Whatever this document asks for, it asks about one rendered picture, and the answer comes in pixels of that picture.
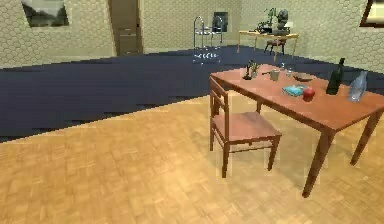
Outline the dark wooden chair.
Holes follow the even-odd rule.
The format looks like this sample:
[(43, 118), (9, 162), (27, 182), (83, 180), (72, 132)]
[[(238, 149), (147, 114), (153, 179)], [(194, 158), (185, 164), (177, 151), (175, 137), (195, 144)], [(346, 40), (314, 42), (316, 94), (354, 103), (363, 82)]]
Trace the dark wooden chair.
[(277, 39), (268, 40), (267, 43), (266, 43), (266, 47), (264, 49), (264, 53), (266, 52), (268, 47), (270, 48), (269, 53), (271, 54), (275, 47), (280, 46), (281, 47), (281, 52), (284, 55), (285, 54), (285, 44), (286, 44), (286, 40), (285, 39), (279, 40), (279, 41)]

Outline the brown framed picture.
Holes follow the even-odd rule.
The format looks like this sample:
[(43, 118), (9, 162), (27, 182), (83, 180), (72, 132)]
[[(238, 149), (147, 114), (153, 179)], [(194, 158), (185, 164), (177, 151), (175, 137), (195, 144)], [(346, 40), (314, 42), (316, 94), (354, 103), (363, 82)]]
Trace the brown framed picture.
[(384, 0), (367, 0), (360, 26), (384, 28)]

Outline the reddish brown wooden table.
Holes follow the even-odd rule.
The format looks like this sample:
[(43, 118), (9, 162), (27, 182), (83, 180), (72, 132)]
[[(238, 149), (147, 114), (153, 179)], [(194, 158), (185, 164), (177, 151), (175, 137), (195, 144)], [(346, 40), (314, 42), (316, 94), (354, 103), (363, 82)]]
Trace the reddish brown wooden table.
[(251, 80), (243, 78), (245, 74), (243, 68), (215, 72), (211, 77), (225, 87), (255, 100), (259, 107), (268, 106), (321, 132), (302, 193), (303, 197), (308, 197), (335, 134), (357, 122), (366, 120), (367, 124), (351, 159), (352, 164), (358, 162), (371, 134), (384, 114), (384, 96), (367, 91), (360, 101), (352, 102), (348, 99), (347, 86), (342, 85), (336, 95), (328, 95), (325, 93), (327, 82), (315, 78), (308, 83), (315, 90), (315, 95), (311, 101), (306, 102), (300, 97), (283, 93), (282, 88), (293, 85), (295, 80), (293, 77), (282, 74), (276, 81), (272, 81), (266, 73), (273, 69), (272, 65), (263, 64), (259, 68), (258, 75)]

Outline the reddish brown wooden chair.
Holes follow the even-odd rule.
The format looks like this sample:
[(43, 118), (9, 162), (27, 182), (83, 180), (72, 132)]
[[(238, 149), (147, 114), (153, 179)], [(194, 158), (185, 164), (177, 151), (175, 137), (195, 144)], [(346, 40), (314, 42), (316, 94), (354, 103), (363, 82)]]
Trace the reddish brown wooden chair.
[(267, 170), (273, 167), (282, 134), (276, 130), (258, 112), (231, 113), (229, 111), (228, 92), (213, 78), (209, 78), (210, 87), (210, 146), (214, 149), (217, 140), (223, 150), (222, 177), (228, 169), (231, 147), (239, 144), (252, 145), (255, 142), (269, 141), (270, 155)]

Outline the light wooden desk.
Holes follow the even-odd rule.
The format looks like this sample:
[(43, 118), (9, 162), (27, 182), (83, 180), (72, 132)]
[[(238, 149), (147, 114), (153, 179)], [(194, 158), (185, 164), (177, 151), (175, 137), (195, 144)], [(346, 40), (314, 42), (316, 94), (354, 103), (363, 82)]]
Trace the light wooden desk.
[(273, 34), (268, 34), (268, 33), (259, 33), (258, 31), (239, 31), (238, 32), (238, 43), (237, 43), (237, 53), (240, 52), (240, 42), (241, 42), (241, 37), (242, 36), (251, 36), (255, 39), (255, 42), (254, 42), (254, 50), (256, 49), (256, 43), (257, 43), (257, 39), (258, 38), (266, 38), (266, 39), (270, 39), (270, 40), (276, 40), (276, 44), (279, 44), (282, 40), (289, 40), (289, 39), (293, 39), (294, 40), (294, 44), (293, 44), (293, 52), (292, 52), (292, 58), (295, 54), (295, 51), (296, 51), (296, 45), (297, 45), (297, 41), (298, 41), (298, 38), (299, 38), (299, 34), (288, 34), (288, 35), (273, 35)]

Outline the dark bust statue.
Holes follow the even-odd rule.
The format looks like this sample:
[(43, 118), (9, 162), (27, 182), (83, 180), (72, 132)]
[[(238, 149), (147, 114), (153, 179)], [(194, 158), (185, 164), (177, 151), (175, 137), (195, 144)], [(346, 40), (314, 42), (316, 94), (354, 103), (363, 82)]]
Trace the dark bust statue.
[(277, 26), (272, 31), (272, 33), (278, 36), (288, 35), (289, 31), (285, 27), (286, 23), (288, 22), (288, 19), (289, 19), (288, 11), (286, 9), (280, 10), (277, 15)]

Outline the small potted plant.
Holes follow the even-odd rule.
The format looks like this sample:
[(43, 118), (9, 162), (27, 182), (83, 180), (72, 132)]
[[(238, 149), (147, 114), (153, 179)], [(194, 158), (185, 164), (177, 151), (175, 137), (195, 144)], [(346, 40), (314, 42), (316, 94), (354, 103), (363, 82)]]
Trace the small potted plant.
[(258, 74), (258, 69), (260, 65), (253, 60), (250, 61), (250, 75), (252, 78), (255, 78)]

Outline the white framed landscape picture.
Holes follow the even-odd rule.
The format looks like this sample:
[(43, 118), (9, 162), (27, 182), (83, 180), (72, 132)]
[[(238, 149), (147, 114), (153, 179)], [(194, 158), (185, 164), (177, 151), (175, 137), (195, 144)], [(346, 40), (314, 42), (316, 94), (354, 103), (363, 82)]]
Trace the white framed landscape picture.
[(64, 0), (20, 0), (30, 27), (68, 26)]

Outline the dark green wine bottle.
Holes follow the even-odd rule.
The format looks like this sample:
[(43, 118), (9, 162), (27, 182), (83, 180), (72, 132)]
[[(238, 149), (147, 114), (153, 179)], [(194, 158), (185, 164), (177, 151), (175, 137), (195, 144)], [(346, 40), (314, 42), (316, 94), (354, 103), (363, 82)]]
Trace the dark green wine bottle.
[(326, 93), (328, 95), (336, 95), (338, 93), (344, 75), (344, 62), (345, 59), (341, 58), (336, 69), (332, 71), (331, 77), (326, 88)]

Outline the green house plant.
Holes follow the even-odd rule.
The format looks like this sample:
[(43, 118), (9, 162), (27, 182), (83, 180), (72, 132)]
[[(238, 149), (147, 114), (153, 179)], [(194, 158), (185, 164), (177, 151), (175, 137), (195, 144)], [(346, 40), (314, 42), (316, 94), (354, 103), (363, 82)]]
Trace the green house plant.
[(277, 9), (276, 8), (270, 8), (266, 9), (265, 12), (267, 13), (267, 21), (266, 24), (271, 27), (273, 24), (273, 18), (277, 16), (276, 13)]

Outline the brown room door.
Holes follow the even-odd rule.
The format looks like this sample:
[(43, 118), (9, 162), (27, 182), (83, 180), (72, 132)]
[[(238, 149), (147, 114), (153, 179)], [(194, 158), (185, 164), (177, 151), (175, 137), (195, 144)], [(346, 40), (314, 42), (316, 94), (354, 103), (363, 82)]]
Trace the brown room door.
[(143, 53), (139, 2), (140, 0), (108, 0), (118, 56)]

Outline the brown bowl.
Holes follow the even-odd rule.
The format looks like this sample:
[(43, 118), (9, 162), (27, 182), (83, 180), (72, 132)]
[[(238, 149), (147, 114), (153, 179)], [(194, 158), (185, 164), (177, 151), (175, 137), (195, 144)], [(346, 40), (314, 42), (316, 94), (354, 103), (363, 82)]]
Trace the brown bowl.
[(314, 79), (314, 76), (307, 73), (296, 73), (293, 78), (299, 82), (309, 82)]

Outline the dark framed picture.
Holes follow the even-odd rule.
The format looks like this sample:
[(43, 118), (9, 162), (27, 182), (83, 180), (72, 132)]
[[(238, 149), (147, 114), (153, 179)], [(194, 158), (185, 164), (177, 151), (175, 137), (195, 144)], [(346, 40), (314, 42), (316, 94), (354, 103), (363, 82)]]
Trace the dark framed picture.
[(226, 32), (228, 28), (228, 13), (215, 12), (212, 20), (213, 32)]

